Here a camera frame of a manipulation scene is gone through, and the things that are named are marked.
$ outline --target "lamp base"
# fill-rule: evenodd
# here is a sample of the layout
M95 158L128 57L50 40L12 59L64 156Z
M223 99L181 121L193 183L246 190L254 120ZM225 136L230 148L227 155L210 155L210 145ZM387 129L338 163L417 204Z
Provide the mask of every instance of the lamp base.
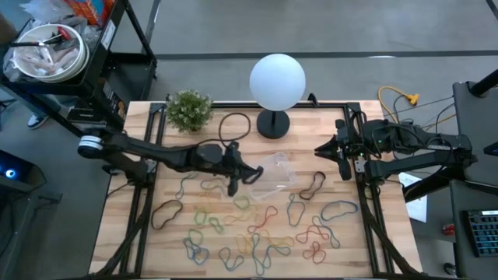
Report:
M289 131L290 119L284 111L263 110L256 122L259 134L269 139L283 137Z

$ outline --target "green plant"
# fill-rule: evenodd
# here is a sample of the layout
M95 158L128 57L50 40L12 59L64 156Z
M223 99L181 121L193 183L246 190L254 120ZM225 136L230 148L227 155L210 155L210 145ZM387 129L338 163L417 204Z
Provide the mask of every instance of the green plant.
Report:
M211 103L209 96L197 90L181 90L167 102L168 121L180 132L198 131L212 117Z

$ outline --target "butcher block tabletop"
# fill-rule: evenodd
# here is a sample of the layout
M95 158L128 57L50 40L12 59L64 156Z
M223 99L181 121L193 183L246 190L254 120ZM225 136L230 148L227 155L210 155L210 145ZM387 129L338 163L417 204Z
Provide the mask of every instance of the butcher block tabletop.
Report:
M384 118L378 101L355 102L360 103L369 120ZM130 103L124 124L129 136L143 139L149 106L150 102ZM372 276L361 211L355 212L353 205L359 205L354 176L349 181L341 180L336 163L314 155L314 149L328 142L336 133L335 120L344 118L342 110L289 109L286 111L290 118L289 132L276 140L258 134L256 118L260 111L214 109L212 120L196 133L180 133L167 123L163 146L195 144L207 138L218 138L219 122L223 116L241 112L251 119L251 132L238 141L243 161L259 163L283 152L295 174L295 183L259 201L250 196L250 185L239 183L234 201L226 196L225 187L217 187L227 183L225 178L205 173L177 173L160 164L152 209L175 200L175 195L180 197L181 181L187 176L188 179L183 181L184 195L180 199L183 208L176 217L162 229L154 229L149 224L143 278ZM157 124L151 137L154 140L156 128ZM246 130L247 120L231 116L223 124L223 138L237 137ZM300 191L312 185L317 171L326 176L322 188L309 201L302 200ZM321 179L317 175L314 189ZM123 184L126 184L124 176L112 177L108 191ZM288 209L292 194L295 194L294 202ZM124 239L132 196L133 186L127 186L106 200L90 272L99 271ZM353 204L337 202L324 209L326 219L344 214L324 222L331 231L312 226L313 219L315 223L317 221L314 216L320 216L324 206L333 201ZM419 255L399 184L387 182L381 187L381 205L389 238L411 266L420 271ZM179 208L179 203L172 202L158 210L152 220L154 227L160 228L163 221L173 217ZM376 237L375 241L377 258L381 270L385 271L381 244ZM130 267L134 264L137 242L138 238L132 247Z

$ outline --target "keyboard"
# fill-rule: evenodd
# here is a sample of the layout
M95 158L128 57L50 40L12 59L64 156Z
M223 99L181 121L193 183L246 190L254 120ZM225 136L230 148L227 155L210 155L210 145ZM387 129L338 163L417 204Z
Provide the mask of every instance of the keyboard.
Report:
M498 210L464 211L467 234L476 257L498 257Z

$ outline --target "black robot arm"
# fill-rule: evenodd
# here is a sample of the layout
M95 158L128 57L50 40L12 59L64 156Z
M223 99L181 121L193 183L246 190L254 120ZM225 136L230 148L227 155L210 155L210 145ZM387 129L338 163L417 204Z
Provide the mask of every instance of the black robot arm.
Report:
M129 159L123 152L164 163L177 172L199 171L222 175L230 178L228 195L234 196L238 180L242 180L244 184L252 184L263 173L262 167L255 169L244 163L238 148L238 142L231 142L224 154L217 144L166 148L122 133L92 129L81 138L78 153L86 158L108 161L123 170L129 180L146 181L149 168L144 162Z
M425 132L412 124L395 124L387 120L367 121L361 133L348 128L343 120L335 123L337 135L331 141L315 149L315 155L333 160L339 165L343 180L351 179L348 159L371 155L381 157L382 152L413 154L420 149L433 152L396 159L357 160L356 172L363 173L368 183L375 184L391 174L428 166L460 166L465 168L476 161L472 146L465 135L443 135Z

